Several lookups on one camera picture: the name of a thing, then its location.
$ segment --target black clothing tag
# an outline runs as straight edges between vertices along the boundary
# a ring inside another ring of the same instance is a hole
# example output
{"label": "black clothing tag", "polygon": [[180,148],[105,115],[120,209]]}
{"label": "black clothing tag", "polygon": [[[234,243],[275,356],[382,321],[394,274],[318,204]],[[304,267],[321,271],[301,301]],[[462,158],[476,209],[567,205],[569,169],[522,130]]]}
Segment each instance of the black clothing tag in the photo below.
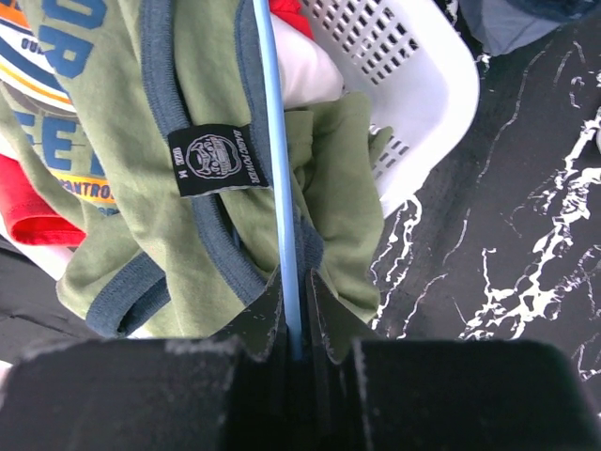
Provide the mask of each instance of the black clothing tag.
{"label": "black clothing tag", "polygon": [[182,197],[269,186],[248,126],[194,125],[167,140]]}

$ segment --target olive green fabric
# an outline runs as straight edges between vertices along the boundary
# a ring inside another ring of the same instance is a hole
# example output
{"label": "olive green fabric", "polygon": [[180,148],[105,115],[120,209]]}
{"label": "olive green fabric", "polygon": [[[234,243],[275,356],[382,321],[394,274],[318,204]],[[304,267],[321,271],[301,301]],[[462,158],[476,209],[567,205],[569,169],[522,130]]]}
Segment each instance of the olive green fabric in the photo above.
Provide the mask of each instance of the olive green fabric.
{"label": "olive green fabric", "polygon": [[[45,15],[40,4],[23,2],[35,33],[48,25],[93,44],[81,74],[57,74],[57,79],[69,92],[85,133],[82,139],[98,156],[120,211],[105,217],[65,191],[10,112],[18,105],[0,103],[2,133],[18,151],[34,187],[88,234],[58,284],[59,299],[83,317],[108,281],[146,252],[164,270],[171,302],[145,329],[155,336],[216,332],[243,304],[198,238],[191,202],[179,196],[169,149],[147,103],[140,68],[140,0],[111,2],[101,26],[92,30]],[[236,59],[238,4],[177,2],[177,78],[193,124],[244,125],[252,119]],[[52,50],[43,42],[42,47]],[[369,116],[368,100],[357,93],[285,116],[294,198],[324,240],[320,271],[341,302],[363,320],[372,318],[379,304],[378,290],[366,274],[383,228],[370,160],[390,136],[390,131],[380,132],[370,147]],[[83,151],[71,154],[73,159],[84,157]],[[278,264],[272,191],[229,191],[220,197],[245,252],[268,275]]]}

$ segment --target blue plastic strap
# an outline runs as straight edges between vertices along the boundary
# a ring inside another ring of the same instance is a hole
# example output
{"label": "blue plastic strap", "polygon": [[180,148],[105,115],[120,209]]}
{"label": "blue plastic strap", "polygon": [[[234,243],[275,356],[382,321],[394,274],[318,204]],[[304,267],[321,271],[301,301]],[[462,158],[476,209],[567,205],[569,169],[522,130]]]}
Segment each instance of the blue plastic strap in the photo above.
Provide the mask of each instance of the blue plastic strap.
{"label": "blue plastic strap", "polygon": [[290,168],[285,138],[284,105],[280,88],[275,38],[271,28],[268,0],[253,0],[254,16],[259,33],[259,47],[263,60],[263,73],[267,94],[269,120],[271,167],[273,170],[273,191],[275,214],[280,250],[280,269],[284,291],[285,322],[290,333],[292,359],[302,358],[301,303],[299,297],[299,277],[297,274],[297,253],[294,241],[294,220]]}

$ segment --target laundry basket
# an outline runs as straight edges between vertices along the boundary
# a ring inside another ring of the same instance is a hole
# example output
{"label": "laundry basket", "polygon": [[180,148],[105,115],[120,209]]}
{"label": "laundry basket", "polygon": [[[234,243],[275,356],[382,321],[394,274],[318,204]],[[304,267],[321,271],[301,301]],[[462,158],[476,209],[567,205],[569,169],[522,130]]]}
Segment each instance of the laundry basket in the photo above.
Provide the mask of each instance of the laundry basket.
{"label": "laundry basket", "polygon": [[478,72],[432,0],[302,0],[347,90],[372,100],[372,132],[394,136],[374,167],[384,216],[424,184],[475,115]]}

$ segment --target black marble floor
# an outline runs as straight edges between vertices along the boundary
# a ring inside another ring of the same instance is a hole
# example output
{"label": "black marble floor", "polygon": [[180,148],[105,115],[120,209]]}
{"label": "black marble floor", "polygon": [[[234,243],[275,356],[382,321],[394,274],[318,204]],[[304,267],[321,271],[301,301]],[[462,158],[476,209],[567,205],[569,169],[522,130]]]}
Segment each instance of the black marble floor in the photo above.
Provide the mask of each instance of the black marble floor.
{"label": "black marble floor", "polygon": [[372,326],[397,338],[552,343],[601,416],[601,21],[494,58],[457,28],[481,72],[478,113],[388,218]]}

